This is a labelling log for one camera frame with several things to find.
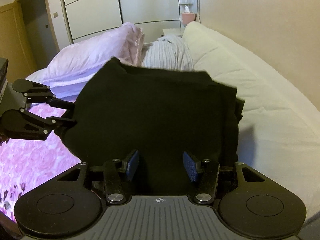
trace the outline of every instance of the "blue gripper pad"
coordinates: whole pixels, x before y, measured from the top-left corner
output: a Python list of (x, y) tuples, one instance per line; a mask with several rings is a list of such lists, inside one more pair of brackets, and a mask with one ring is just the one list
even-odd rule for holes
[(139, 165), (139, 152), (136, 151), (132, 157), (128, 160), (127, 170), (125, 172), (127, 180), (132, 181), (134, 174)]
[(191, 182), (197, 182), (199, 180), (199, 174), (196, 169), (196, 162), (187, 152), (183, 153), (183, 166), (186, 169)]

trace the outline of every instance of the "pink floral blanket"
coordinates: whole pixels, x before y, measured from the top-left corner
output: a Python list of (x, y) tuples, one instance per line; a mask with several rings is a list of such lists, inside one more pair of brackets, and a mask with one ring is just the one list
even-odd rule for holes
[[(44, 118), (61, 116), (64, 111), (47, 104), (30, 109)], [(0, 147), (0, 210), (15, 221), (18, 198), (79, 162), (54, 132), (46, 141), (10, 139)]]

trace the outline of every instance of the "striped cloth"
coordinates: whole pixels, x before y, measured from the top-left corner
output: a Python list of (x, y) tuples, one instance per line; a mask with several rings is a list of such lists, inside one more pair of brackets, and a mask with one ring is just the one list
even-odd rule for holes
[(142, 66), (177, 71), (193, 71), (189, 49), (182, 38), (167, 35), (144, 44)]

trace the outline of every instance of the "crosshair marking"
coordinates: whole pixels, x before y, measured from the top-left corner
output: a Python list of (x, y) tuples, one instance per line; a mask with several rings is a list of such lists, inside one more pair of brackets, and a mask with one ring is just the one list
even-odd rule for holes
[(165, 201), (165, 200), (164, 200), (163, 198), (157, 198), (156, 201), (157, 201), (158, 203), (162, 203), (162, 202)]

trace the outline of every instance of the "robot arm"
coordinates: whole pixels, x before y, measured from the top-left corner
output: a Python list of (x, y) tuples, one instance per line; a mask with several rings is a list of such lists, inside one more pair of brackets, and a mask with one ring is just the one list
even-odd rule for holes
[(29, 112), (28, 108), (32, 103), (47, 103), (66, 110), (72, 110), (74, 103), (56, 98), (46, 85), (25, 79), (8, 83), (8, 61), (3, 65), (0, 70), (0, 145), (10, 138), (46, 140), (53, 129), (75, 125), (76, 121), (73, 119), (54, 116), (42, 118)]

